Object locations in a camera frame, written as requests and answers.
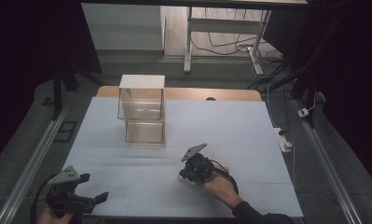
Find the white wall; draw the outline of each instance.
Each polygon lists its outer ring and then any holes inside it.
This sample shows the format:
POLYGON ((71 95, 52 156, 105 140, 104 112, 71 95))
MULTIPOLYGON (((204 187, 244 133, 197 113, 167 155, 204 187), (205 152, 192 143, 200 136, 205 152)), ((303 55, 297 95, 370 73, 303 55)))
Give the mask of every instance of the white wall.
POLYGON ((96 49, 162 50, 161 7, 82 4, 96 49))

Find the metal bar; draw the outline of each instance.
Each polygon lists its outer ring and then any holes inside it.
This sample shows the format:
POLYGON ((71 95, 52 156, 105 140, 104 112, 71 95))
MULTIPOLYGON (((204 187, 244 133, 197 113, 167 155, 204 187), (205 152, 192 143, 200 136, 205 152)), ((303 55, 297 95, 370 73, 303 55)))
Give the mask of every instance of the metal bar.
POLYGON ((62 110, 62 80, 61 73, 58 70, 54 71, 54 114, 52 120, 57 119, 62 110))
POLYGON ((28 188, 31 186, 32 181, 34 180, 34 176, 36 175, 37 170, 41 165, 41 162, 47 154, 49 146, 54 139, 55 133, 60 128, 61 123, 67 111, 69 110, 69 105, 73 100, 73 95, 73 93, 70 93, 70 97, 57 119, 50 122, 42 138, 40 139, 40 142, 35 148, 31 159, 28 161, 25 168, 23 169, 20 178, 18 179, 16 185, 8 196, 5 205, 0 211, 0 224, 11 223, 14 216, 17 214, 22 200, 25 197, 28 188))
POLYGON ((91 82, 95 83, 96 85, 98 85, 100 87, 106 85, 106 83, 104 81, 98 79, 92 73, 89 73, 89 72, 85 71, 84 69, 82 69, 81 67, 77 66, 76 64, 71 63, 71 64, 69 64, 69 66, 72 69, 76 70, 81 76, 86 77, 91 82))
POLYGON ((249 49, 249 55, 250 55, 250 58, 252 59, 253 68, 255 69, 255 74, 256 75, 263 75, 264 74, 264 72, 261 69, 261 65, 259 63, 259 60, 258 60, 256 54, 257 54, 259 43, 260 43, 261 38, 262 38, 262 34, 265 31, 265 26, 267 25, 267 20, 268 20, 269 13, 270 13, 270 11, 266 11, 262 21, 260 22, 259 30, 258 30, 257 36, 255 37, 255 43, 253 44, 253 47, 251 49, 249 49))
POLYGON ((192 7, 188 8, 187 16, 187 28, 186 28, 186 53, 185 53, 185 66, 184 72, 191 72, 191 30, 192 30, 192 7))
MULTIPOLYGON (((293 104, 296 110, 301 109, 295 100, 293 100, 293 104)), ((316 152, 317 158, 319 159, 319 162, 323 167, 325 175, 327 176, 327 179, 331 184, 331 188, 338 197, 338 202, 342 207, 346 219, 348 219, 348 222, 350 224, 362 224, 363 222, 358 215, 357 209, 354 206, 354 203, 352 202, 345 186, 343 186, 342 181, 338 176, 337 170, 335 169, 333 163, 330 161, 330 158, 325 151, 325 148, 316 130, 312 129, 309 126, 308 122, 304 119, 302 120, 302 125, 304 126, 305 132, 310 139, 313 149, 316 152)))
POLYGON ((299 3, 244 1, 244 0, 78 0, 80 3, 145 5, 145 6, 172 6, 172 7, 221 7, 243 8, 258 10, 322 10, 339 9, 345 7, 349 0, 342 0, 335 4, 308 4, 307 1, 299 3))
POLYGON ((259 21, 194 18, 191 30, 192 32, 256 35, 259 27, 259 21))

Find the clear plastic container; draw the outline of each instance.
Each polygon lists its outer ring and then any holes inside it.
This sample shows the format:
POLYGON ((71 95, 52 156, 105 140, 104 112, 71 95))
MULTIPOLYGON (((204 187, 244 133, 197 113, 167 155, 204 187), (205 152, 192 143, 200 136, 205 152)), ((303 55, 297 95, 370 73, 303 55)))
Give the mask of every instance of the clear plastic container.
POLYGON ((117 115, 132 148, 165 147, 164 84, 165 76, 122 76, 117 115))

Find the metal rail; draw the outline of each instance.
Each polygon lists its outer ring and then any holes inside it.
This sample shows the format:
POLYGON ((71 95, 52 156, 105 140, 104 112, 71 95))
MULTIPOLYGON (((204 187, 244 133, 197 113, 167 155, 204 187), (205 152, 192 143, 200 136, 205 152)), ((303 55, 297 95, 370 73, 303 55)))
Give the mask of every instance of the metal rail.
POLYGON ((70 93, 70 97, 67 99, 63 110, 56 120, 52 120, 50 122, 42 138, 40 139, 40 142, 34 150, 34 154, 23 169, 20 178, 18 179, 16 185, 8 196, 5 205, 0 211, 0 224, 11 223, 14 216, 17 214, 22 200, 31 186, 34 176, 36 175, 41 162, 46 157, 52 140, 54 139, 56 132, 60 128, 61 123, 69 110, 69 105, 73 100, 73 96, 74 93, 70 93))
MULTIPOLYGON (((296 110, 301 109, 295 100, 293 100, 293 104, 296 110)), ((304 126, 305 132, 308 135, 314 151, 316 152, 317 158, 319 159, 319 162, 323 167, 325 175, 327 176, 327 179, 331 184, 331 188, 338 197, 338 202, 342 207, 346 219, 348 219, 348 222, 350 224, 362 224, 363 222, 358 215, 357 209, 354 206, 354 203, 351 200, 351 197, 345 186, 342 184, 337 170, 335 169, 327 152, 325 151, 325 148, 322 144, 322 141, 320 140, 319 135, 316 133, 316 130, 312 129, 309 126, 308 122, 304 119, 302 120, 302 125, 304 126)))

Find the white paper sheet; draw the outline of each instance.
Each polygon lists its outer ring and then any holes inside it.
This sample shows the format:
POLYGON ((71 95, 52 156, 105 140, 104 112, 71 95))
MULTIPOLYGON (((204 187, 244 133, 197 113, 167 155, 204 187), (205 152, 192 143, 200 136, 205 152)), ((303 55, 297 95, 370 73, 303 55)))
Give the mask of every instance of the white paper sheet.
POLYGON ((262 102, 166 101, 166 148, 131 149, 117 119, 116 98, 93 98, 64 167, 90 182, 80 196, 110 191, 93 215, 112 217, 232 217, 223 204, 178 173, 189 147, 230 169, 240 195, 258 212, 302 217, 290 176, 262 102))

